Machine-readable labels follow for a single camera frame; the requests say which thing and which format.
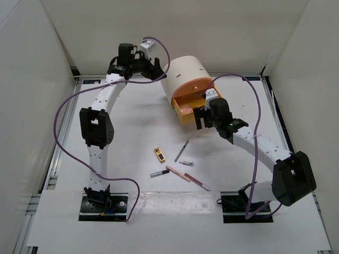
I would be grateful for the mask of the yellow drawer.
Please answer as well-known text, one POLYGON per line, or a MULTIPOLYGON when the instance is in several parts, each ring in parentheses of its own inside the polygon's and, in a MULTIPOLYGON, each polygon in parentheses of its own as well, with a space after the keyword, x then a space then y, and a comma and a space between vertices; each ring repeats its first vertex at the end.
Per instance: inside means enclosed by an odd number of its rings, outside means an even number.
POLYGON ((209 88, 204 96, 204 89, 194 86, 187 94, 173 94, 169 103, 179 117, 180 123, 185 125, 195 121, 195 108, 207 110, 210 108, 209 102, 219 97, 221 94, 215 87, 209 88))

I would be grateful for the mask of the cream drawer organizer box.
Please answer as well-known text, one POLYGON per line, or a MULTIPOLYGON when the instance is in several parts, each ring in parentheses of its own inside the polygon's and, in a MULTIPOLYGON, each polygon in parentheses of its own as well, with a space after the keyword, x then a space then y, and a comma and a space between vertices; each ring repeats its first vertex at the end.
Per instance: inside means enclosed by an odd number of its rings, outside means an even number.
POLYGON ((183 56, 171 60, 167 77, 162 79, 160 83, 169 102, 174 91, 180 85, 189 80, 201 77, 210 77, 210 75, 198 58, 194 56, 183 56))

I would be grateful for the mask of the pink top drawer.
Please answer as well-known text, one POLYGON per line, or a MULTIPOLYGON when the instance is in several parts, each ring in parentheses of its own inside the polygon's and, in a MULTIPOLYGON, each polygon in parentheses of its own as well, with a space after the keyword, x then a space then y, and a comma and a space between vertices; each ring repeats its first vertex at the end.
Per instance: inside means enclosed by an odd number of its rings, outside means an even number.
POLYGON ((201 77, 189 80, 180 85, 173 93, 172 97, 177 98, 192 94, 199 91, 204 91, 212 82, 210 77, 201 77))

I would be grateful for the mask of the gold black lipstick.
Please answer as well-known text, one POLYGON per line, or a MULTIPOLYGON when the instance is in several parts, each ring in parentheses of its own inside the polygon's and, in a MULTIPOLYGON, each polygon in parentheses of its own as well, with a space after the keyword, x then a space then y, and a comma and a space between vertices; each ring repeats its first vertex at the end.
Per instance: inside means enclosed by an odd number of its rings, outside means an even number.
POLYGON ((154 148, 154 153, 161 163, 165 162, 165 157, 159 147, 154 148))

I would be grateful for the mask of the silver black mascara tube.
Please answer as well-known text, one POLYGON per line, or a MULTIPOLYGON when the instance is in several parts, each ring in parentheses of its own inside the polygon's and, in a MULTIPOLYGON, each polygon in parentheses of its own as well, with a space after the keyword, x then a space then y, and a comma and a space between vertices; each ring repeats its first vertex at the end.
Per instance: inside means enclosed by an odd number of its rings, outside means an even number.
POLYGON ((168 174, 168 173, 169 173, 169 170, 165 169, 165 170, 158 171, 158 172, 150 174, 150 177, 154 178, 154 177, 162 176, 162 175, 165 175, 165 174, 168 174))

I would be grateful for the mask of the clear plastic tube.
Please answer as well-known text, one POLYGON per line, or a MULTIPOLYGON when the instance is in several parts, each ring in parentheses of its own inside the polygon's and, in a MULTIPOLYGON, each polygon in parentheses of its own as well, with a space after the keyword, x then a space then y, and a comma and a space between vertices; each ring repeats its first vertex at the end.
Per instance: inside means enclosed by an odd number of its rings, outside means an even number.
POLYGON ((193 162, 189 162, 189 161, 179 161, 180 164, 185 165, 185 166, 190 166, 193 167, 194 163, 193 162))

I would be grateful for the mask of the pink pencil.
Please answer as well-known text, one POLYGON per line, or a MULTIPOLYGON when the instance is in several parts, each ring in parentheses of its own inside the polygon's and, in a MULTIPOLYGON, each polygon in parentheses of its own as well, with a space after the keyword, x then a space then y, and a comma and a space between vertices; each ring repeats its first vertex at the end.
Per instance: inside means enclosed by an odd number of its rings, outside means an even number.
POLYGON ((172 168, 171 166, 169 165, 166 165, 165 168, 167 170, 169 170, 170 172, 174 173, 175 175, 177 175, 178 177, 184 179, 185 181, 187 182, 190 182, 191 179, 189 177, 186 177, 184 174, 180 173, 179 171, 175 170, 174 168, 172 168))

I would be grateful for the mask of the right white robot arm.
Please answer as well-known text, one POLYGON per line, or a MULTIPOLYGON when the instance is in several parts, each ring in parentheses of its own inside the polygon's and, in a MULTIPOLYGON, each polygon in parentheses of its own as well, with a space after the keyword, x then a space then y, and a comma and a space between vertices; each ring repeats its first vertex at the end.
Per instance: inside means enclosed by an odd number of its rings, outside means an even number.
POLYGON ((254 134, 249 125, 232 116, 223 98, 210 101, 209 107, 193 110, 198 129, 214 127, 219 136, 255 157, 272 173, 272 180, 249 184, 239 190, 238 206, 249 212, 258 202, 278 201, 291 206, 316 189, 316 181, 308 156, 279 148, 254 134))

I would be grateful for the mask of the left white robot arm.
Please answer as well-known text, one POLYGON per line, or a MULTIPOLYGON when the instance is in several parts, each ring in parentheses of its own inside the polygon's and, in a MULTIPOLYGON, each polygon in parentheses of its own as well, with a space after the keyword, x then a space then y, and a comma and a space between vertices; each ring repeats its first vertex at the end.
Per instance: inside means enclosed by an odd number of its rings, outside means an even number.
POLYGON ((165 77, 159 59, 152 59, 149 55, 154 45, 150 40, 143 41, 138 47, 130 43, 119 44, 118 56, 111 60, 108 67, 108 86, 101 89, 91 106, 82 108, 79 113, 82 138, 88 148, 91 167, 90 181, 84 191, 88 201, 101 212, 111 207, 112 200, 110 184, 106 180, 108 147, 114 137, 110 113, 127 80, 134 74, 150 80, 165 77))

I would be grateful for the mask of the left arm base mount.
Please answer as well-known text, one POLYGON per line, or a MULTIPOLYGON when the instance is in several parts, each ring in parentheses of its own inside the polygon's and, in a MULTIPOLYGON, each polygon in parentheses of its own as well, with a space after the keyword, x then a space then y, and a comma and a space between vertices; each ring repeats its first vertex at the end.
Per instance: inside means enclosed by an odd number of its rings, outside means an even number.
POLYGON ((84 188, 78 220, 90 222, 124 222, 127 219, 128 193, 111 193, 84 188))

